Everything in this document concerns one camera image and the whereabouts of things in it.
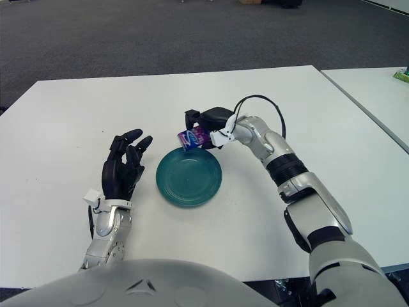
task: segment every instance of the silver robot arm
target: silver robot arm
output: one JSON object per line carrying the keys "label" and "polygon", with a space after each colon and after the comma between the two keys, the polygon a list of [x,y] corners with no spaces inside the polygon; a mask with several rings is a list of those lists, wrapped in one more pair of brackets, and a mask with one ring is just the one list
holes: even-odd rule
{"label": "silver robot arm", "polygon": [[407,306],[372,256],[352,237],[346,212],[286,140],[256,116],[239,114],[211,133],[214,146],[248,146],[288,204],[284,218],[297,244],[310,254],[318,306]]}
{"label": "silver robot arm", "polygon": [[121,261],[125,252],[125,241],[132,226],[132,202],[106,200],[102,192],[95,190],[89,190],[84,199],[97,218],[91,231],[93,240],[80,270]]}

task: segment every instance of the green plate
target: green plate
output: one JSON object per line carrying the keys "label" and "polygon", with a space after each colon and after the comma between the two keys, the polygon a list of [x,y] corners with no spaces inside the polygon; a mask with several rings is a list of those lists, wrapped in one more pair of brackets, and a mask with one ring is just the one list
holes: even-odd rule
{"label": "green plate", "polygon": [[219,190],[222,169],[217,159],[201,148],[169,152],[156,170],[156,183],[164,198],[182,208],[204,204]]}

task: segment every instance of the gray carpet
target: gray carpet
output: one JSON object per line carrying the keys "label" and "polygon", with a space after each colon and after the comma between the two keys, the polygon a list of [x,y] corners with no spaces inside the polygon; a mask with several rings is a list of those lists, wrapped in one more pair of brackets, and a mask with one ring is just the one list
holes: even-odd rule
{"label": "gray carpet", "polygon": [[359,0],[0,1],[1,101],[37,80],[409,62],[409,18]]}

